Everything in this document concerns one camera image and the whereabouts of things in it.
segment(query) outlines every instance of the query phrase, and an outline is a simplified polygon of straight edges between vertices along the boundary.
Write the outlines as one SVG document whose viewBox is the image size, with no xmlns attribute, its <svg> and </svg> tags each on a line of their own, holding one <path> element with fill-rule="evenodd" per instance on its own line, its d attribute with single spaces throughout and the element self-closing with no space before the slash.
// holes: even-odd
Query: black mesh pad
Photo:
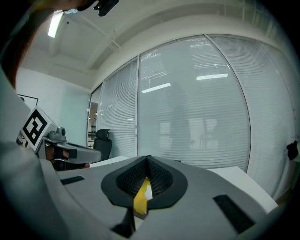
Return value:
<svg viewBox="0 0 300 240">
<path fill-rule="evenodd" d="M 106 175 L 101 188 L 113 204 L 132 208 L 133 199 L 146 177 L 150 180 L 153 195 L 148 201 L 148 209 L 172 206 L 188 187 L 188 181 L 180 171 L 152 156 L 143 156 Z"/>
</svg>

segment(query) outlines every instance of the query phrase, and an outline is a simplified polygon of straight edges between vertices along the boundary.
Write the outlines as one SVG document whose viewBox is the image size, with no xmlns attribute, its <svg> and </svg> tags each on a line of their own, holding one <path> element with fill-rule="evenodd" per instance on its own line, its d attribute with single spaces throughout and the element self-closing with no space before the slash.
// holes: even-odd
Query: light fixture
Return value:
<svg viewBox="0 0 300 240">
<path fill-rule="evenodd" d="M 54 13 L 54 15 L 52 17 L 52 20 L 51 20 L 49 32 L 48 32 L 48 35 L 50 37 L 53 37 L 53 38 L 55 37 L 63 13 L 64 12 L 61 12 L 61 13 L 58 13 L 58 14 Z"/>
<path fill-rule="evenodd" d="M 206 75 L 206 76 L 199 76 L 197 77 L 197 81 L 204 80 L 204 79 L 212 79 L 212 78 L 221 78 L 221 77 L 227 77 L 228 73 L 224 74 L 213 74 L 213 75 Z"/>
<path fill-rule="evenodd" d="M 166 87 L 169 87 L 169 86 L 170 86 L 170 83 L 162 84 L 162 85 L 159 85 L 159 86 L 156 86 L 156 87 L 153 87 L 153 88 L 143 90 L 142 93 L 151 92 L 151 91 L 161 89 L 161 88 L 166 88 Z"/>
</svg>

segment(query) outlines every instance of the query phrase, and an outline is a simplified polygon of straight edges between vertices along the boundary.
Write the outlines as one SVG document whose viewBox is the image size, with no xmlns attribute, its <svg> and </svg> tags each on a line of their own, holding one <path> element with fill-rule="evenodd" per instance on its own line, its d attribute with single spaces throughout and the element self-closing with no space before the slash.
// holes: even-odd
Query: white table surface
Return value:
<svg viewBox="0 0 300 240">
<path fill-rule="evenodd" d="M 90 165 L 90 167 L 103 166 L 126 159 L 128 158 L 124 156 L 118 156 L 102 162 L 93 163 Z M 269 213 L 278 206 L 277 203 L 239 167 L 213 168 L 208 170 L 218 174 L 228 182 L 232 183 L 234 186 L 247 193 L 261 205 L 266 213 Z"/>
</svg>

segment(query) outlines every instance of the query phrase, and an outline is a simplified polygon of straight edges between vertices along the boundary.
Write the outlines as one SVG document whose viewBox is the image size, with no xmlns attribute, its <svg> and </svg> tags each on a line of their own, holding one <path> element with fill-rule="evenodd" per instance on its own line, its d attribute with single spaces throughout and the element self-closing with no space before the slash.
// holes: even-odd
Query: office chair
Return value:
<svg viewBox="0 0 300 240">
<path fill-rule="evenodd" d="M 112 150 L 112 141 L 108 139 L 109 130 L 110 129 L 100 129 L 96 132 L 94 149 L 101 152 L 102 156 L 100 161 L 107 160 Z"/>
</svg>

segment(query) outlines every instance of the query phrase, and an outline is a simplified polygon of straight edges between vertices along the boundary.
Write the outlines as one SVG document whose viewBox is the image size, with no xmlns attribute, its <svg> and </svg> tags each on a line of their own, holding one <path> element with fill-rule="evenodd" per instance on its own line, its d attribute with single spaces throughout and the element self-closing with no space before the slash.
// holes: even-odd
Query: yellow object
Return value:
<svg viewBox="0 0 300 240">
<path fill-rule="evenodd" d="M 147 213 L 147 199 L 145 197 L 145 192 L 147 191 L 147 185 L 150 186 L 150 181 L 148 178 L 145 179 L 144 183 L 142 184 L 140 190 L 138 191 L 137 195 L 133 200 L 133 208 L 136 212 L 140 214 Z"/>
</svg>

